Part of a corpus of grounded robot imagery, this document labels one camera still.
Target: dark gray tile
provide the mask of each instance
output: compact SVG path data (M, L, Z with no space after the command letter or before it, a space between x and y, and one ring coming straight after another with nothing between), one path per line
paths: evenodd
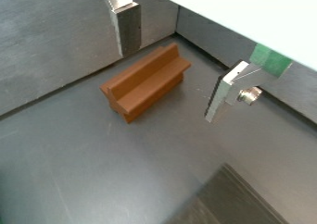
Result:
M194 198L166 224L219 224L219 222L200 200Z
M198 194L222 224L286 224L229 165L223 165Z

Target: wooden stand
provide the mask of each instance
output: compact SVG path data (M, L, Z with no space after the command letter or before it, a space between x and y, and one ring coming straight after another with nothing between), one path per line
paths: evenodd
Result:
M176 86L190 65L179 57L176 44L170 44L158 48L100 86L111 108L127 123Z

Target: green tag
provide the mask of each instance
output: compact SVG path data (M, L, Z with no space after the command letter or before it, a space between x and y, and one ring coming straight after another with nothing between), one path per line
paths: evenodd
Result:
M277 77L282 75L291 64L291 60L287 57L262 44L257 44L253 55L250 56L250 62L261 66L265 71Z

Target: gray surface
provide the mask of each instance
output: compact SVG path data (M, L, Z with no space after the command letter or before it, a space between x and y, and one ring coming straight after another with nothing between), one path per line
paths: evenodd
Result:
M247 61L255 47L247 38L183 7L176 32L229 67L239 59ZM262 88L317 123L317 71L294 62L281 79Z
M178 6L142 4L142 46L175 32ZM103 0L0 0L0 115L120 58Z
M191 61L184 81L130 125L97 87L152 46L0 121L4 224L163 223L223 162L290 223L315 223L315 128L265 97L210 125L223 71L174 41Z
M287 224L235 170L223 164L167 224Z
M166 224L219 224L219 222L200 200L194 198Z

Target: screw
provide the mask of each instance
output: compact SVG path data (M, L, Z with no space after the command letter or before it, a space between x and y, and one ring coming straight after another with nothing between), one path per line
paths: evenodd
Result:
M262 90L258 87L242 90L238 96L238 101L243 101L247 105L253 105L253 103L258 100L261 93Z

